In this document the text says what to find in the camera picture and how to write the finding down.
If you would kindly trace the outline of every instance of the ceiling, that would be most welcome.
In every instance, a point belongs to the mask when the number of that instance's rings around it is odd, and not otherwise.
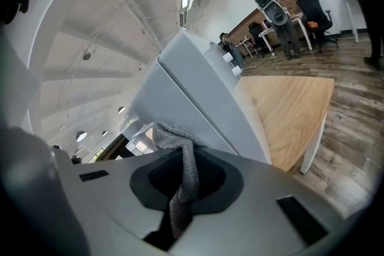
[[[197,20],[208,2],[196,1]],[[181,0],[77,0],[44,69],[42,137],[70,155],[82,145],[86,155],[111,142],[124,115],[118,107],[128,107],[154,59],[178,32],[180,7]],[[83,60],[87,52],[91,57]],[[80,130],[88,135],[77,143]]]

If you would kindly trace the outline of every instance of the corkboard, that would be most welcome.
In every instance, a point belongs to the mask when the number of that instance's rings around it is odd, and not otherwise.
[[[296,1],[297,0],[280,0],[281,1],[281,4],[283,6],[285,6],[286,8],[292,8],[292,11],[294,13],[298,13],[300,12],[300,8],[298,8],[298,6],[296,5]],[[232,37],[234,42],[236,43],[239,43],[240,40],[243,40],[244,39],[244,35],[247,35],[248,37],[251,37],[251,41],[252,43],[254,44],[254,40],[253,40],[253,37],[250,35],[249,33],[249,27],[248,25],[252,22],[256,22],[256,23],[259,23],[261,25],[263,20],[265,20],[265,16],[263,13],[261,13],[259,11],[259,9],[255,9],[251,14],[249,14],[240,24],[238,24],[229,34],[228,36],[229,37]],[[302,30],[299,26],[298,23],[294,23],[293,24],[297,33],[298,33],[298,36],[299,38],[304,38],[304,34],[302,33]],[[271,32],[269,34],[266,35],[269,43],[271,46],[274,46],[274,45],[277,45],[279,44],[279,40],[276,36],[276,33],[275,32]]]

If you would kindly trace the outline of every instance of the black shoe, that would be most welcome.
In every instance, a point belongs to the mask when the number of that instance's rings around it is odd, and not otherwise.
[[[366,64],[368,64],[370,67],[374,68],[375,70],[379,70],[380,69],[379,61],[375,61],[371,57],[365,57],[364,58],[364,62]]]

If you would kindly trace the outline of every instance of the office chair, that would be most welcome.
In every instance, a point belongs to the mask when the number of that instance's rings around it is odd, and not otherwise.
[[[313,33],[316,36],[316,41],[320,47],[320,52],[322,52],[322,46],[327,41],[336,44],[338,48],[337,38],[336,40],[332,40],[330,38],[327,38],[324,34],[324,32],[327,32],[326,30],[328,30],[333,25],[332,17],[330,14],[331,11],[325,11],[329,17],[328,20],[320,6],[319,0],[297,0],[296,4],[304,13],[305,18],[303,20],[303,24],[309,32]],[[309,21],[316,22],[318,24],[318,27],[308,27],[307,22]]]
[[[263,38],[259,38],[259,34],[261,32],[263,32],[263,27],[259,23],[255,23],[255,22],[250,23],[248,27],[250,30],[250,34],[252,35],[253,40],[254,40],[254,45],[252,47],[255,50],[257,57],[259,57],[259,54],[257,53],[256,49],[259,47],[263,47],[262,57],[264,58],[264,51],[265,51],[264,47],[267,48],[267,46],[266,46]]]

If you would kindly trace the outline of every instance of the black pants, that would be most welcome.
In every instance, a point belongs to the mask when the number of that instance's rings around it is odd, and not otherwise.
[[[288,43],[289,39],[292,42],[293,51],[295,53],[300,52],[299,37],[292,25],[292,22],[290,21],[289,16],[288,16],[287,22],[283,26],[277,26],[274,23],[272,23],[272,27],[276,32],[277,37],[280,40],[280,44],[283,47],[283,51],[285,55],[290,55],[290,47]]]
[[[384,18],[382,8],[378,5],[379,0],[358,0],[361,11],[367,24],[368,34],[372,44],[371,58],[379,61],[384,32],[382,26],[378,25]]]

